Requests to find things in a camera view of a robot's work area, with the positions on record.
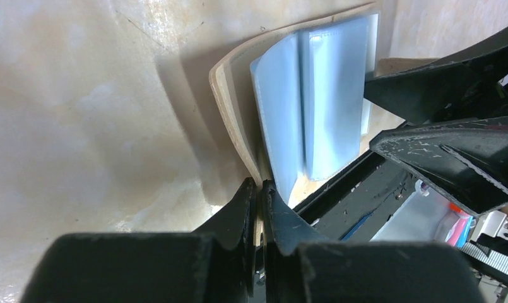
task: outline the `white surface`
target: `white surface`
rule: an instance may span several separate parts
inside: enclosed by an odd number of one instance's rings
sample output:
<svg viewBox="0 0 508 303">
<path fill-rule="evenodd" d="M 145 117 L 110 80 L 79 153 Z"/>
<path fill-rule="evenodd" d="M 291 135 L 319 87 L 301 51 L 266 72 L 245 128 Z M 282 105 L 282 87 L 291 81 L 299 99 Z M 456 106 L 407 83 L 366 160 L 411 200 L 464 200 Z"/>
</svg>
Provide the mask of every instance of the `white surface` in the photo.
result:
<svg viewBox="0 0 508 303">
<path fill-rule="evenodd" d="M 298 33 L 285 37 L 254 60 L 250 71 L 276 188 L 287 204 L 304 170 Z"/>
<path fill-rule="evenodd" d="M 360 135 L 365 136 L 369 132 L 369 120 L 370 120 L 370 110 L 371 110 L 371 102 L 366 98 L 363 98 L 362 105 L 362 126 Z"/>
<path fill-rule="evenodd" d="M 370 30 L 368 18 L 359 17 L 300 33 L 305 167 L 310 180 L 330 178 L 360 152 Z"/>
<path fill-rule="evenodd" d="M 393 217 L 375 234 L 371 241 L 432 241 L 437 227 L 451 204 L 432 188 L 429 195 L 416 191 L 408 197 Z"/>
</svg>

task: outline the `curved cardboard sheet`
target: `curved cardboard sheet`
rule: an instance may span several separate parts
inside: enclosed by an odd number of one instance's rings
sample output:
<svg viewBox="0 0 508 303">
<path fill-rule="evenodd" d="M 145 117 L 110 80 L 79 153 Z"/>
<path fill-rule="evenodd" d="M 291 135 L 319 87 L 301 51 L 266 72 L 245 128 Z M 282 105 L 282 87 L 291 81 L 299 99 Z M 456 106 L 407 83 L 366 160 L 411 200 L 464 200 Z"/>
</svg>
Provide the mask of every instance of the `curved cardboard sheet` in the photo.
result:
<svg viewBox="0 0 508 303">
<path fill-rule="evenodd" d="M 211 69 L 209 82 L 224 125 L 237 153 L 258 186 L 262 185 L 263 180 L 272 179 L 272 173 L 261 135 L 256 98 L 252 87 L 250 63 L 289 33 L 376 12 L 376 4 L 368 3 L 332 16 L 263 33 L 236 47 Z M 405 67 L 401 69 L 406 69 L 414 64 L 415 66 L 423 64 L 419 59 L 410 60 L 412 62 L 404 64 Z M 392 66 L 396 66 L 396 62 L 389 61 L 387 64 L 390 67 L 385 68 L 386 70 L 398 71 L 396 67 Z M 370 112 L 367 112 L 370 114 L 369 131 L 367 134 L 363 134 L 360 141 L 360 155 L 369 149 L 369 141 L 380 131 L 395 128 L 403 122 L 399 117 L 374 104 L 371 105 Z M 289 207 L 297 205 L 308 195 L 319 189 L 326 181 L 312 181 L 305 174 L 301 175 L 293 189 Z"/>
<path fill-rule="evenodd" d="M 209 81 L 224 125 L 257 185 L 261 185 L 263 179 L 270 179 L 271 174 L 261 137 L 250 63 L 291 32 L 365 15 L 374 9 L 375 4 L 369 3 L 261 34 L 236 47 L 211 69 Z"/>
</svg>

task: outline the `beige wall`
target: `beige wall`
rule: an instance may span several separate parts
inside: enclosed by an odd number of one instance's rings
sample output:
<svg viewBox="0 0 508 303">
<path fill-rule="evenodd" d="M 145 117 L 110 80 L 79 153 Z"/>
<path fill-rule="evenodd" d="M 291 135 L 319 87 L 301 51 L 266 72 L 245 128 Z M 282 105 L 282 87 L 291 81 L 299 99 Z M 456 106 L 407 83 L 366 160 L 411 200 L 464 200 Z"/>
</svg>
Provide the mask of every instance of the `beige wall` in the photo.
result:
<svg viewBox="0 0 508 303">
<path fill-rule="evenodd" d="M 247 176 L 209 69 L 364 2 L 0 1 L 0 302 L 61 234 L 204 222 Z M 382 57 L 443 56 L 508 25 L 508 0 L 386 0 L 384 16 Z"/>
</svg>

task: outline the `pink object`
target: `pink object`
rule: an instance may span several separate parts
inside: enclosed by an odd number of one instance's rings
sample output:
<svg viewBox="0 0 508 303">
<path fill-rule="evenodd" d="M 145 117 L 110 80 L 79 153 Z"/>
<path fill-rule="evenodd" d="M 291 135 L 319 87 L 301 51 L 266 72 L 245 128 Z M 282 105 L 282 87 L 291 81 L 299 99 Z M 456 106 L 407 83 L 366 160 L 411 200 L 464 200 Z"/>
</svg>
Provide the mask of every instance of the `pink object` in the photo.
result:
<svg viewBox="0 0 508 303">
<path fill-rule="evenodd" d="M 464 232 L 464 229 L 466 228 L 468 220 L 469 218 L 460 218 L 458 222 L 456 222 L 456 224 L 453 226 L 451 237 L 446 241 L 447 244 L 449 244 L 450 246 L 456 246 L 456 243 L 458 242 L 460 235 Z"/>
</svg>

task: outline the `light blue foam pad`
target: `light blue foam pad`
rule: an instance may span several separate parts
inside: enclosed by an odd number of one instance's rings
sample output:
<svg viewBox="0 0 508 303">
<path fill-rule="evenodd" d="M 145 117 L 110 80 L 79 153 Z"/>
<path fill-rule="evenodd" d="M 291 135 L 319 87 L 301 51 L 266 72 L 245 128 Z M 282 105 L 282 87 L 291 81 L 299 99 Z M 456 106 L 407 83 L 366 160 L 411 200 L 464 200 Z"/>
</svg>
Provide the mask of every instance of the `light blue foam pad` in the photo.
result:
<svg viewBox="0 0 508 303">
<path fill-rule="evenodd" d="M 327 179 L 360 151 L 369 21 L 356 18 L 300 33 L 305 166 Z"/>
<path fill-rule="evenodd" d="M 286 203 L 298 175 L 304 171 L 297 50 L 298 35 L 293 33 L 250 65 L 261 129 L 276 188 Z"/>
</svg>

